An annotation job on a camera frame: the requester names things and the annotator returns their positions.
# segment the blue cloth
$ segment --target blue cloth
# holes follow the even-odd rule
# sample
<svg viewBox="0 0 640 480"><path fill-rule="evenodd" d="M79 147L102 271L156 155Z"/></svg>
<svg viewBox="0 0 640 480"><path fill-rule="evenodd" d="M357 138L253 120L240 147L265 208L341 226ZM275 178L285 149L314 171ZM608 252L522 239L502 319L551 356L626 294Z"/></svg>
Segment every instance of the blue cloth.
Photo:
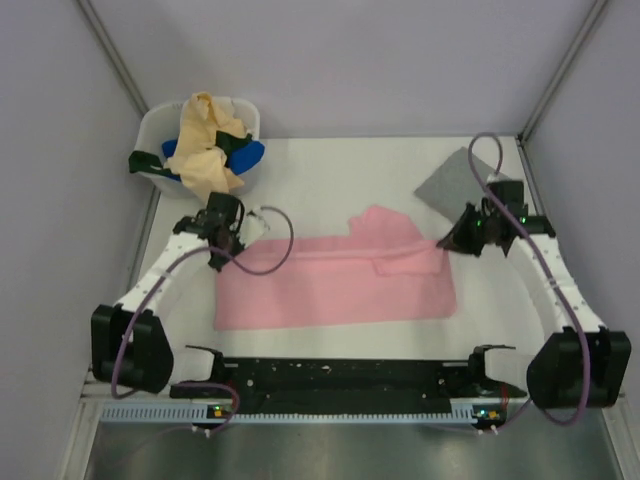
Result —
<svg viewBox="0 0 640 480"><path fill-rule="evenodd" d="M264 145L254 140L246 147L233 152L228 166L236 175L242 175L262 160L263 155Z"/></svg>
<svg viewBox="0 0 640 480"><path fill-rule="evenodd" d="M176 151L178 140L168 140L162 144L162 153L166 158L173 157ZM236 175L242 175L247 170L255 167L262 160L264 155L264 145L258 141L249 143L246 147L240 148L231 154L227 161L227 166Z"/></svg>
<svg viewBox="0 0 640 480"><path fill-rule="evenodd" d="M165 158L173 157L173 154L176 153L176 147L178 146L178 139L168 140L162 144L162 153Z"/></svg>

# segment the light gray floor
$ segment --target light gray floor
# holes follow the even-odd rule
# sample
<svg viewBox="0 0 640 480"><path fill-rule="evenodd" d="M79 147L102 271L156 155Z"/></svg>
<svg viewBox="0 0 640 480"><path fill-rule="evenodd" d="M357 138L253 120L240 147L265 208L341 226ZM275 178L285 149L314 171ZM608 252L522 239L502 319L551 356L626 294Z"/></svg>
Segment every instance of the light gray floor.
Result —
<svg viewBox="0 0 640 480"><path fill-rule="evenodd" d="M599 411L561 428L531 410L499 436L418 426L247 426L206 440L166 425L102 425L86 480L616 480Z"/></svg>

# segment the cable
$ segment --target cable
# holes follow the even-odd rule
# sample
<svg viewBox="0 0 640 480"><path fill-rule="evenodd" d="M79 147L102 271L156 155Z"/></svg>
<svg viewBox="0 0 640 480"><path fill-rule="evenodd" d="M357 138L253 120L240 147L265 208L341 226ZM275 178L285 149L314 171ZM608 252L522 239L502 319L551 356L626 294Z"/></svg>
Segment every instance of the cable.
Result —
<svg viewBox="0 0 640 480"><path fill-rule="evenodd" d="M194 248L193 250L190 250L190 251L184 253L183 255L181 255L180 257L175 259L173 261L173 263L171 265L169 265L169 267L167 267L166 273L170 274L173 270L176 269L176 267L178 265L180 265L182 262L184 262L187 258L190 258L190 257L192 257L194 255L199 254L199 253L205 253L205 252L214 253L216 255L222 255L223 257L228 258L240 270L242 270L243 272L248 273L250 275L257 275L257 276L269 275L270 273L273 273L276 270L278 270L284 264L284 262L287 261L287 259L289 258L289 255L291 254L291 250L293 249L293 240L294 240L293 223L291 223L291 219L287 216L287 214L284 213L279 208L270 207L270 206L263 206L263 207L261 207L261 209L262 210L271 211L271 212L276 212L276 213L280 214L285 219L285 221L287 222L287 226L289 227L289 245L287 247L287 251L285 252L284 256L282 257L282 260L280 260L275 266L269 268L268 270L264 270L264 271L251 270L250 268L247 268L244 265L242 265L240 262L238 262L238 260L236 260L228 252L226 252L226 251L224 251L224 250L222 250L222 249L220 249L218 247L207 246L207 247ZM113 375L111 376L111 396L113 398L117 399L117 400L122 400L123 398L127 398L130 395L133 395L135 392L137 392L137 390L133 389L133 390L129 390L128 392L125 392L125 393L118 393L118 379L120 377L120 370L122 369L122 362L124 360L124 353L126 351L127 345L129 343L129 338L131 338L131 334L133 333L133 327L135 326L136 321L138 320L138 317L144 311L144 309L147 307L147 305L149 304L149 302L151 301L153 296L156 294L158 289L162 286L162 284L164 283L166 278L167 278L166 276L159 277L158 280L156 281L156 283L149 289L149 292L145 295L145 297L140 302L140 305L138 305L138 308L133 313L133 316L131 317L131 320L129 321L129 325L127 325L127 329L125 330L124 335L122 336L122 342L120 343L120 348L118 349L118 354L116 355L116 361L115 361L115 364L113 366Z"/></svg>
<svg viewBox="0 0 640 480"><path fill-rule="evenodd" d="M507 385L505 383L502 384L501 386L501 390L502 390L502 410L504 410L504 412L507 412L507 408L509 407L509 389L507 387Z"/></svg>
<svg viewBox="0 0 640 480"><path fill-rule="evenodd" d="M552 286L553 291L556 294L556 297L558 297L558 300L566 310L567 315L569 315L569 319L571 320L571 323L573 323L573 326L575 327L576 332L578 334L578 341L580 342L580 349L582 351L582 391L580 393L580 401L578 402L578 408L568 420L559 420L551 416L545 410L541 410L544 416L547 417L547 419L549 419L551 422L555 423L556 425L568 427L568 426L574 425L576 422L580 420L580 418L582 418L587 408L587 401L589 399L589 383L591 379L591 360L589 358L589 344L587 343L587 336L584 333L584 330L582 329L582 325L580 325L580 321L578 320L577 315L573 311L573 308L571 308L571 305L569 304L567 297L564 295L560 287L557 285L555 278L553 276L553 273L551 273L551 269L549 268L549 265L547 265L547 262L545 261L544 256L542 255L542 252L540 251L536 243L531 238L531 235L529 235L529 233L524 229L524 227L520 224L520 222L511 214L511 212L500 201L500 199L493 194L493 192L489 189L489 187L482 180L482 178L480 178L480 174L478 173L478 170L476 170L476 167L473 163L473 146L480 138L483 138L483 137L492 138L498 145L499 157L498 157L498 167L496 168L496 174L499 173L500 167L502 166L503 151L502 151L502 143L500 142L500 139L495 133L482 132L477 134L475 137L473 137L473 139L471 140L471 143L469 143L468 160L469 160L469 167L471 167L471 173L473 173L473 176L477 180L478 184L480 184L480 187L482 187L482 190L484 191L485 195L491 199L491 201L494 203L496 208L500 210L500 213L502 213L502 215L504 215L505 218L509 220L509 222L511 222L511 224L518 231L520 236L526 240L526 242L529 244L529 246L533 250L533 253L536 255L538 261L540 262L540 268L542 268L542 271L547 277L549 284ZM520 408L520 410L516 412L513 418L514 419L518 418L521 412L526 408L526 406L528 406L528 404L529 404L529 401L525 403ZM502 425L500 429L504 428L509 423L511 423L511 419L508 420L504 425Z"/></svg>
<svg viewBox="0 0 640 480"><path fill-rule="evenodd" d="M222 430L227 425L229 425L229 422L231 421L231 419L238 413L238 410L240 409L240 395L238 395L238 392L235 389L229 387L228 385L223 385L221 383L211 383L211 382L185 382L185 383L181 383L180 386L187 387L187 388L205 387L205 388L211 388L211 389L217 389L217 390L224 390L225 392L228 392L231 394L231 398L232 398L231 413L229 414L229 416L227 416L227 418L225 418L224 422L222 422L221 424L215 424L215 427L212 428L211 430L205 430L205 433L207 434L207 439L209 439L211 435L220 432L220 430ZM115 463L109 462L107 467L110 469L119 467L123 463L127 462L133 455L135 455L144 447L146 447L148 444L154 442L158 438L163 437L169 433L180 431L180 430L192 430L194 432L196 431L194 430L194 427L188 427L186 425L179 425L179 426L169 427L164 430L161 430L158 433L155 433L153 435L150 435L148 438L145 438L142 442L140 442L138 445L133 447L126 455L122 456Z"/></svg>

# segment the black bracket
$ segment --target black bracket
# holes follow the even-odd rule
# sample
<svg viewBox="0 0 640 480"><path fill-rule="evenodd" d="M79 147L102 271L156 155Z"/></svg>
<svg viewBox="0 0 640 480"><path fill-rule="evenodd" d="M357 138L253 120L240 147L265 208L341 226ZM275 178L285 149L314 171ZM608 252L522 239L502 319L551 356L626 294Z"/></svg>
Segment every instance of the black bracket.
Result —
<svg viewBox="0 0 640 480"><path fill-rule="evenodd" d="M624 332L601 328L587 332L591 379L587 407L615 404L620 393L631 342ZM539 408L568 408L578 405L582 392L582 351L578 334L571 328L549 337L527 370L527 387Z"/></svg>
<svg viewBox="0 0 640 480"><path fill-rule="evenodd" d="M118 349L133 312L100 305L91 315L91 362L93 376L111 382ZM173 354L160 319L150 310L140 314L127 345L118 385L159 393L169 382Z"/></svg>

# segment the white table surface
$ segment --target white table surface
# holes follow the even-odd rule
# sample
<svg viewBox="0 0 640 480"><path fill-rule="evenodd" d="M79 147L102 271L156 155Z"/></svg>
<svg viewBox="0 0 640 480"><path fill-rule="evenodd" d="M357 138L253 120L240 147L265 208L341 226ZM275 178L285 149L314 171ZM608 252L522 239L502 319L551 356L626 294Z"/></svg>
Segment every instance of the white table surface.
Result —
<svg viewBox="0 0 640 480"><path fill-rule="evenodd" d="M438 239L451 222L415 198L413 190L469 141L468 137L265 140L261 181L242 200L249 207L283 209L298 237L347 234L350 217L378 204L408 214L425 237ZM502 142L502 171L524 179L515 140L505 137ZM490 140L479 141L476 148L479 158L495 164L497 150ZM532 205L528 188L526 198ZM160 197L141 274L164 248L174 224L200 208L195 198ZM269 220L272 230L265 238L286 238L284 221L275 214ZM533 304L500 250L485 247L479 259L451 254L451 266L458 310L442 320L216 332L215 272L205 266L169 321L211 324L203 342L226 356L463 360L482 344L527 348L529 342L542 343Z"/></svg>

